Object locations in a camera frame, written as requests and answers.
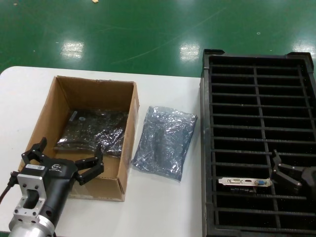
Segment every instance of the black plastic tray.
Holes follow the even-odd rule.
[[[205,50],[200,83],[203,236],[313,236],[304,195],[278,185],[231,193],[221,177],[269,177],[282,162],[316,166],[316,84],[309,53],[231,55]]]

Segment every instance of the cardboard flap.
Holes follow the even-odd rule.
[[[75,182],[70,197],[124,201],[117,179],[95,178],[82,186]]]
[[[134,146],[134,136],[138,120],[138,109],[139,101],[137,95],[137,87],[136,83],[134,83],[134,90],[132,100],[130,103],[130,109],[128,112],[126,130],[124,134],[123,150],[118,168],[118,180],[124,194],[126,192],[128,171]]]
[[[134,83],[58,76],[71,109],[128,111]]]
[[[50,86],[47,99],[33,130],[26,151],[28,151],[33,144],[40,142],[43,137],[46,137],[49,139],[47,140],[44,154],[49,157],[55,157],[56,151],[53,147],[63,133],[64,126],[67,122],[68,111],[68,103],[63,90],[55,77]],[[22,160],[18,170],[22,170],[24,165]]]

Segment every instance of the cardboard box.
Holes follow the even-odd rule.
[[[26,150],[28,151],[34,143],[38,143],[42,137],[46,137],[47,146],[44,154],[51,158],[78,160],[91,157],[92,152],[84,154],[54,150],[69,120],[70,111],[76,109],[128,111],[121,158],[104,156],[104,172],[83,186],[75,182],[70,195],[71,198],[124,201],[138,108],[135,82],[57,76],[52,82]]]

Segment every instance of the green epoxy floor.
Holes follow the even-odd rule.
[[[315,60],[315,12],[316,0],[0,0],[0,72],[199,77],[204,48]]]

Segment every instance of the metal bracket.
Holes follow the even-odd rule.
[[[13,212],[14,218],[17,221],[35,221],[46,200],[46,192],[43,179],[39,176],[25,174],[19,174],[17,178],[21,188],[22,198],[20,199],[18,205]],[[39,199],[33,209],[24,208],[24,205],[29,197],[28,192],[30,190],[38,192],[39,194]]]
[[[221,178],[218,182],[222,185],[234,186],[252,186],[252,187],[269,187],[272,185],[270,178],[268,179],[251,179],[251,178]]]

